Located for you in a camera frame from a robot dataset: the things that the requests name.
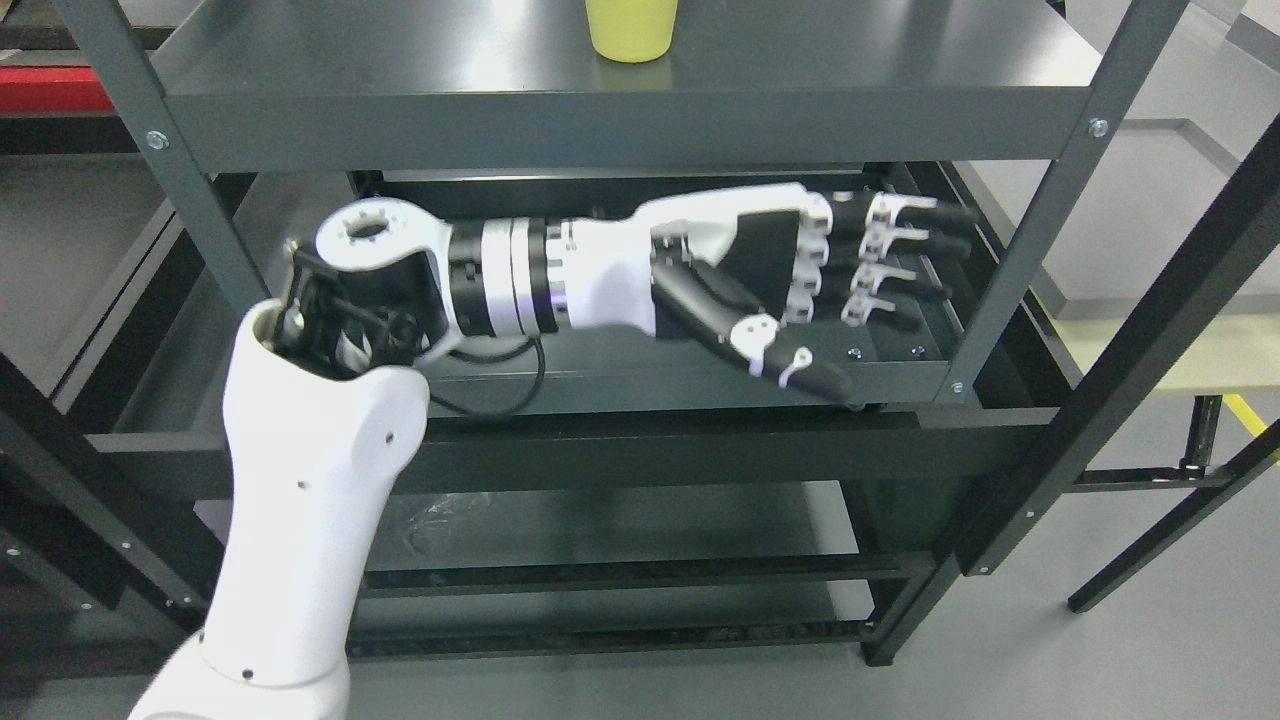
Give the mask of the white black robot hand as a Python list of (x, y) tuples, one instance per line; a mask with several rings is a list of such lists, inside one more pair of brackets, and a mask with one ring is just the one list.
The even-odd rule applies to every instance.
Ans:
[(895, 255), (964, 259), (974, 211), (887, 191), (822, 193), (800, 183), (655, 199), (621, 219), (552, 222), (527, 256), (527, 302), (544, 332), (627, 325), (690, 338), (782, 389), (850, 405), (855, 387), (797, 333), (819, 315), (914, 331), (905, 295), (946, 284)]

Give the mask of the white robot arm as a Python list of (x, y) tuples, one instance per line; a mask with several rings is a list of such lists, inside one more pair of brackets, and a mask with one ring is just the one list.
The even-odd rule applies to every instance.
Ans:
[(221, 400), (233, 496), (204, 625), (163, 665), (133, 719), (343, 719), (346, 642), (397, 477), (428, 429), (419, 364), (483, 306), (498, 336), (553, 320), (558, 225), (444, 222), (398, 199), (330, 214), (294, 254), (291, 292), (253, 305)]

